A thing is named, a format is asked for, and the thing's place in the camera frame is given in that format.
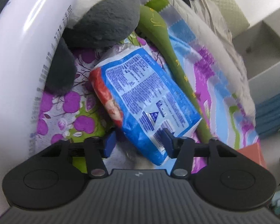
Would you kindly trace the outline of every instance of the white cylindrical bottle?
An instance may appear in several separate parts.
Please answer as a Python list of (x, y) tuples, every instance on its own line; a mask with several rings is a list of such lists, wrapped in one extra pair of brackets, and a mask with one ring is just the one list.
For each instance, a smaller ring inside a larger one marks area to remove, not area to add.
[(75, 0), (9, 0), (0, 14), (0, 215), (2, 179), (34, 154), (39, 104)]

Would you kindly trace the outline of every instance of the green elongated object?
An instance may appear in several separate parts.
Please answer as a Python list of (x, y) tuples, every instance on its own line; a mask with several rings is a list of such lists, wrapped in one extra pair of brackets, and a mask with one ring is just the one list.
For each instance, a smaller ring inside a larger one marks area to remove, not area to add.
[(201, 142), (208, 143), (209, 139), (212, 138), (212, 134), (202, 115), (202, 111), (196, 100), (189, 80), (172, 48), (165, 21), (154, 9), (147, 6), (141, 6), (140, 21), (137, 28), (151, 42), (153, 42), (158, 50), (162, 53), (172, 72), (173, 79), (194, 105), (196, 110), (200, 113), (202, 120), (197, 127), (197, 135)]

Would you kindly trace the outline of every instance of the blue package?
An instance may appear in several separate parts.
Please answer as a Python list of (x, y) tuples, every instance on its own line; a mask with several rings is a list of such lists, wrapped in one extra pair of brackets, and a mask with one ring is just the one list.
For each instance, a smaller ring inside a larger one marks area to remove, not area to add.
[(103, 104), (102, 97), (109, 93), (100, 90), (104, 82), (122, 111), (120, 126), (125, 136), (156, 165), (167, 157), (161, 130), (168, 128), (175, 137), (190, 136), (201, 120), (187, 96), (143, 48), (126, 49), (102, 61), (90, 80)]

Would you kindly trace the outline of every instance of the quilted green fabric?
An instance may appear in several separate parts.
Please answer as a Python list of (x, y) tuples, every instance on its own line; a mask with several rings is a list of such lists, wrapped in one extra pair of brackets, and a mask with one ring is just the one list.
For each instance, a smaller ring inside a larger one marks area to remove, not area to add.
[(212, 0), (219, 7), (233, 37), (245, 31), (249, 22), (235, 0)]

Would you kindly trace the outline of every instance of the orange object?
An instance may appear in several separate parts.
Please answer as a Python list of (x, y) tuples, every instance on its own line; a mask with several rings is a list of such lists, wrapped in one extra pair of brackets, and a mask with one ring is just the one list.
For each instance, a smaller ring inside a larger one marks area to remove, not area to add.
[(244, 147), (237, 150), (239, 153), (243, 154), (245, 157), (251, 159), (252, 161), (258, 163), (260, 166), (267, 168), (263, 154), (261, 152), (260, 143), (257, 142), (253, 145)]

